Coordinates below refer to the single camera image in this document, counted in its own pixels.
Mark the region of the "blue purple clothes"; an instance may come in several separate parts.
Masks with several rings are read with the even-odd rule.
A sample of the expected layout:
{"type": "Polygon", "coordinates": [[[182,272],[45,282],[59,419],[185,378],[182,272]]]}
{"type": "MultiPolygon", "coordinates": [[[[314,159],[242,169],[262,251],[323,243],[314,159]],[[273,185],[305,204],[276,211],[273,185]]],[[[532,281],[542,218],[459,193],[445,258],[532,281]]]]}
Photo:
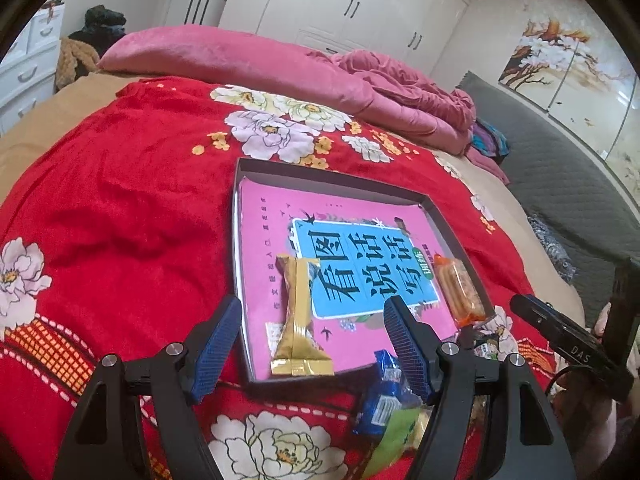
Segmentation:
{"type": "Polygon", "coordinates": [[[506,136],[480,118],[473,125],[472,145],[480,154],[492,159],[504,159],[510,154],[506,136]]]}

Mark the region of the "white wardrobe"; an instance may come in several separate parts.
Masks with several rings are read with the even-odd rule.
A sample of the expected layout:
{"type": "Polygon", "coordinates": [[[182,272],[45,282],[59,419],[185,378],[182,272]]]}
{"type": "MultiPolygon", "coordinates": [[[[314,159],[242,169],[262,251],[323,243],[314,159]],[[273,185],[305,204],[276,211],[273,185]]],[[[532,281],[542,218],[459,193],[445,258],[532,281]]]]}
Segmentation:
{"type": "Polygon", "coordinates": [[[227,0],[219,25],[334,55],[383,53],[431,75],[470,0],[227,0]]]}

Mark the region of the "brown fuzzy blanket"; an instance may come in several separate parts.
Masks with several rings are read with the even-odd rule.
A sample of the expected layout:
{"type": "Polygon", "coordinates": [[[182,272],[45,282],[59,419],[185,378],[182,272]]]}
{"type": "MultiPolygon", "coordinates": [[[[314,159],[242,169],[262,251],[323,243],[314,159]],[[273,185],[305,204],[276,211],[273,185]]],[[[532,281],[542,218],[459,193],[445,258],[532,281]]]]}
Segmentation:
{"type": "Polygon", "coordinates": [[[90,44],[68,37],[62,38],[55,72],[55,89],[62,90],[80,77],[96,72],[99,62],[99,53],[90,44]]]}

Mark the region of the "pink quilt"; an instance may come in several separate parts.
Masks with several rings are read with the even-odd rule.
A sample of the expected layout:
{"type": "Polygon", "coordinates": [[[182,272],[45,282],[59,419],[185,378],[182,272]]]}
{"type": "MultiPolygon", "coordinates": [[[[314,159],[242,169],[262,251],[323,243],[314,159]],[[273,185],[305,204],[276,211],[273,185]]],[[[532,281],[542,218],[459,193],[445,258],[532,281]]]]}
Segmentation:
{"type": "Polygon", "coordinates": [[[115,42],[101,70],[172,75],[326,105],[416,144],[463,156],[502,183],[498,164],[472,145],[476,107],[463,90],[446,91],[382,53],[323,54],[248,32],[180,25],[132,32],[115,42]]]}

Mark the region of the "floral wall painting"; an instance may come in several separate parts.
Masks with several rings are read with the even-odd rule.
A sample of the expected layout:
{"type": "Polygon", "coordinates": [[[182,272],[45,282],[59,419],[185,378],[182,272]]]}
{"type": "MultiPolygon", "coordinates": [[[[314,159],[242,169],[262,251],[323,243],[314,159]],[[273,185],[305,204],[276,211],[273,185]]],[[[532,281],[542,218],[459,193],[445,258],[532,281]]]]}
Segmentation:
{"type": "Polygon", "coordinates": [[[616,148],[637,76],[600,18],[529,14],[498,83],[585,143],[638,200],[639,164],[616,148]]]}

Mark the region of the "pink Chinese picture book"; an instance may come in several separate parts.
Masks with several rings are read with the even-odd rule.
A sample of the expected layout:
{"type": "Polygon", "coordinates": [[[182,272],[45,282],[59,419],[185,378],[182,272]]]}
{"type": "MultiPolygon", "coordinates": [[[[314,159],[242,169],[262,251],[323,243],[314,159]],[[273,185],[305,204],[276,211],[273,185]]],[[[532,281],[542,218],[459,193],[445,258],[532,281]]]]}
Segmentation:
{"type": "Polygon", "coordinates": [[[272,378],[270,363],[286,315],[278,255],[317,259],[312,334],[337,373],[373,363],[392,345],[382,319],[399,296],[439,338],[457,327],[431,260],[447,246],[418,205],[393,205],[311,193],[243,179],[236,189],[236,281],[245,307],[244,349],[253,382],[272,378]]]}

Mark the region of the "blue cookie snack packet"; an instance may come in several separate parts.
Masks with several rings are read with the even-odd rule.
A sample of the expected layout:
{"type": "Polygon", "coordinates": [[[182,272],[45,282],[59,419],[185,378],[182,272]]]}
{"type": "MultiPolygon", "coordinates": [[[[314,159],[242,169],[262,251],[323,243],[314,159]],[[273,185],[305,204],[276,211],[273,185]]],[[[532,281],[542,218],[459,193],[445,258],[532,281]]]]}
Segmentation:
{"type": "Polygon", "coordinates": [[[393,414],[404,408],[418,408],[422,400],[409,387],[396,356],[387,350],[374,352],[376,377],[361,403],[354,434],[379,439],[393,414]]]}

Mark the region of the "grey padded headboard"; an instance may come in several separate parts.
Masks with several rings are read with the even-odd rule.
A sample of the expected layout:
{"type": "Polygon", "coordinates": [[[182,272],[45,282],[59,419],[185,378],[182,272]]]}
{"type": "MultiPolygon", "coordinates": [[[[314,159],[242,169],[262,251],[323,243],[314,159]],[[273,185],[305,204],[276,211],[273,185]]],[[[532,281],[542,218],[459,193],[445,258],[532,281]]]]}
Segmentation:
{"type": "Polygon", "coordinates": [[[639,219],[614,184],[568,136],[520,100],[470,70],[458,88],[477,117],[506,136],[501,168],[529,214],[544,219],[567,250],[587,318],[610,298],[614,271],[639,257],[639,219]]]}

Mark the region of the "black clothes pile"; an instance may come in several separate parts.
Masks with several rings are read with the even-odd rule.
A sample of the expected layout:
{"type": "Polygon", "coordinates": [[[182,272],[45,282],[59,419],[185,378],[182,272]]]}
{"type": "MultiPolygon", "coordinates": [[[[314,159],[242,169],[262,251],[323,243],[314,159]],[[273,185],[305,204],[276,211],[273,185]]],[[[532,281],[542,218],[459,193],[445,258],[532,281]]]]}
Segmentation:
{"type": "Polygon", "coordinates": [[[68,38],[88,44],[102,58],[113,44],[126,35],[126,24],[124,14],[99,4],[86,11],[85,25],[72,32],[68,38]]]}

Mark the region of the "dark shallow box tray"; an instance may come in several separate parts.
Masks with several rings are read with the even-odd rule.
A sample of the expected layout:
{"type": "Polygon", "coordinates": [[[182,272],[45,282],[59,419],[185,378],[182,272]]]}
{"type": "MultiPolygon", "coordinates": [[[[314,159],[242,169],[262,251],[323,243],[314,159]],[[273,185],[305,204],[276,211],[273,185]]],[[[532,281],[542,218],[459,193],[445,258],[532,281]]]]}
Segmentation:
{"type": "Polygon", "coordinates": [[[309,376],[273,373],[288,313],[278,258],[307,258],[309,333],[333,374],[326,388],[356,387],[390,348],[382,310],[391,296],[442,339],[457,335],[436,257],[470,259],[435,203],[390,184],[280,162],[242,158],[232,192],[235,291],[243,308],[242,352],[248,388],[261,396],[308,390],[309,376]]]}

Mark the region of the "orange cracker packet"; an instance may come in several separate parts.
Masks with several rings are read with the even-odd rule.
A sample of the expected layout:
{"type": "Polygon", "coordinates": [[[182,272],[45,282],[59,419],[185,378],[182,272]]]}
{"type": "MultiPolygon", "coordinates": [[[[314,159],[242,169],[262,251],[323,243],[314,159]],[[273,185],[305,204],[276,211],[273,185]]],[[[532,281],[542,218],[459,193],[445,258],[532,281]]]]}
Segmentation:
{"type": "Polygon", "coordinates": [[[434,255],[434,274],[458,327],[487,320],[480,295],[460,259],[434,255]]]}

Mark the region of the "gold wafer snack packet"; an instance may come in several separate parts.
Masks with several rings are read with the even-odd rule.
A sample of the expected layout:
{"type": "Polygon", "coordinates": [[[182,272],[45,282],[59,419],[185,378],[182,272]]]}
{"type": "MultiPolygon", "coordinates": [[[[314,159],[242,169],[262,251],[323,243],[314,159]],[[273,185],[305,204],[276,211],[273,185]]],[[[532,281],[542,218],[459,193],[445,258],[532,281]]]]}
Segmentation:
{"type": "Polygon", "coordinates": [[[278,255],[277,266],[286,288],[286,315],[271,374],[276,376],[333,376],[332,358],[312,334],[312,282],[320,270],[317,259],[278,255]]]}

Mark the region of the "grey patterned cloth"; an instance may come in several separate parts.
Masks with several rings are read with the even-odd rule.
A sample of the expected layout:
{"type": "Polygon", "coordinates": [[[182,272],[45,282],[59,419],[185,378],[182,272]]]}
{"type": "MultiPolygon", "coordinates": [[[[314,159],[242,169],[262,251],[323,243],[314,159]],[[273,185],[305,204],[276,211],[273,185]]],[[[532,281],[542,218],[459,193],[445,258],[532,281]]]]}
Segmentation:
{"type": "Polygon", "coordinates": [[[550,226],[536,214],[529,214],[527,221],[536,235],[538,242],[542,248],[544,248],[544,251],[553,264],[556,273],[559,274],[565,283],[572,284],[577,269],[564,246],[552,232],[550,226]]]}

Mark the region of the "green egg roll packet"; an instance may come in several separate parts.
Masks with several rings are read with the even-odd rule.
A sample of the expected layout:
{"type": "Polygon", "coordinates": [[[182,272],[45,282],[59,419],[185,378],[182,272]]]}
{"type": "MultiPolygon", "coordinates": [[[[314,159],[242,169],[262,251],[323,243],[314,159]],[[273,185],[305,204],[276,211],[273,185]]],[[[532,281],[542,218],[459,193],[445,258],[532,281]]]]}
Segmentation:
{"type": "Polygon", "coordinates": [[[416,452],[426,433],[433,409],[427,406],[405,408],[390,416],[383,437],[374,449],[363,479],[395,465],[407,453],[416,452]]]}

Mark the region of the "red floral blanket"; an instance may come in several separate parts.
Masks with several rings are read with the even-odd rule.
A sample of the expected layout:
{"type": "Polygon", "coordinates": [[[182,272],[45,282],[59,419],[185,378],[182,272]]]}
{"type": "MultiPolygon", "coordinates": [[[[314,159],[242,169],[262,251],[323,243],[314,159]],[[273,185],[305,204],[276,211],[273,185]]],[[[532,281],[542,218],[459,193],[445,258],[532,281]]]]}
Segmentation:
{"type": "Polygon", "coordinates": [[[1,203],[1,474],[47,479],[98,359],[182,338],[232,289],[231,196],[241,157],[427,194],[540,382],[548,346],[512,318],[532,285],[456,168],[332,107],[227,84],[130,82],[67,131],[1,203]]]}

